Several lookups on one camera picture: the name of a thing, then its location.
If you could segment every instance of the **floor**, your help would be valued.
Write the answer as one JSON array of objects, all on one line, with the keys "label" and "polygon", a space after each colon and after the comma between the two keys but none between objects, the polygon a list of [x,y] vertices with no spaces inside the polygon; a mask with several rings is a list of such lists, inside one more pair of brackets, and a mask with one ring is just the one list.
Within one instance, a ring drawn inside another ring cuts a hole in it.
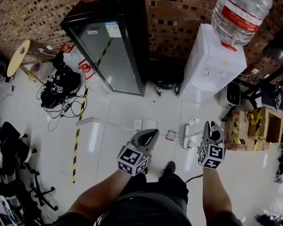
[{"label": "floor", "polygon": [[[47,206],[42,207],[43,215],[52,222],[67,211],[73,201],[87,188],[102,181],[117,169],[116,157],[122,145],[132,136],[132,132],[122,128],[102,124],[86,124],[81,127],[76,165],[76,182],[72,183],[73,150],[75,145],[75,122],[77,118],[50,120],[36,99],[39,86],[28,81],[19,71],[13,80],[15,91],[0,103],[0,123],[12,123],[16,129],[29,135],[31,147],[38,153],[30,160],[33,168],[40,172],[42,187],[54,186],[56,192],[48,199],[59,210],[54,212]],[[0,83],[0,100],[9,94],[11,85]],[[145,97],[109,92],[100,96],[89,90],[87,108],[83,118],[91,116],[104,121],[133,128],[135,119],[151,119],[158,122],[160,131],[158,142],[152,153],[152,163],[147,175],[148,181],[157,181],[165,165],[174,160],[176,173],[187,180],[202,173],[197,163],[196,149],[182,148],[183,129],[189,119],[198,119],[195,131],[201,131],[206,121],[220,123],[224,109],[216,98],[203,105],[182,101],[173,91],[163,91],[157,97],[153,86],[147,85]],[[177,132],[174,141],[165,136],[168,130]],[[244,225],[256,225],[254,216],[267,210],[283,215],[283,183],[274,183],[279,155],[278,145],[264,152],[227,151],[225,161],[218,172],[228,192],[233,210]],[[29,183],[27,172],[22,176]],[[202,179],[188,183],[188,217],[194,226],[204,226],[202,209]]]}]

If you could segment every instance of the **glass door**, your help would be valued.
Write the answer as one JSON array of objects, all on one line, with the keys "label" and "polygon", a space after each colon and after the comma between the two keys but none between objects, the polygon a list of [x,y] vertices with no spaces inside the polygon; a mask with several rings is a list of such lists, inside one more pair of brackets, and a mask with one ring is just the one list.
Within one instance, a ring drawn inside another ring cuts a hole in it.
[{"label": "glass door", "polygon": [[70,31],[114,90],[140,94],[117,22],[80,25]]}]

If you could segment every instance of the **brick wall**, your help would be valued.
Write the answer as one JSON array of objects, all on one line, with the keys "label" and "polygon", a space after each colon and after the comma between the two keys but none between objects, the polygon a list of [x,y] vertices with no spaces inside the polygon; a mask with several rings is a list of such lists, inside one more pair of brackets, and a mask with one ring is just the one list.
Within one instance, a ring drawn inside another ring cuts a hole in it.
[{"label": "brick wall", "polygon": [[[50,45],[56,52],[70,42],[59,26],[63,17],[79,0],[0,0],[0,50],[11,57],[18,45],[32,39]],[[200,23],[210,23],[217,0],[146,0],[149,24],[149,48],[152,58],[174,57],[185,64],[195,41]],[[283,26],[283,0],[273,7],[255,37],[245,46],[248,69],[256,75],[241,76],[256,83],[277,65],[263,55],[263,48]]]}]

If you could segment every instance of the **box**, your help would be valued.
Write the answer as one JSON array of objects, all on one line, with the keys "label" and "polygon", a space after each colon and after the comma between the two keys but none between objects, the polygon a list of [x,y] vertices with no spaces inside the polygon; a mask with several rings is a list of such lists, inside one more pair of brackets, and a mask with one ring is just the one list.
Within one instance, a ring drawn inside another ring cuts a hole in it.
[{"label": "box", "polygon": [[281,142],[283,116],[278,112],[261,107],[252,111],[249,137],[268,144]]},{"label": "box", "polygon": [[234,151],[265,151],[268,146],[259,140],[248,137],[249,112],[233,113],[225,124],[225,148]]}]

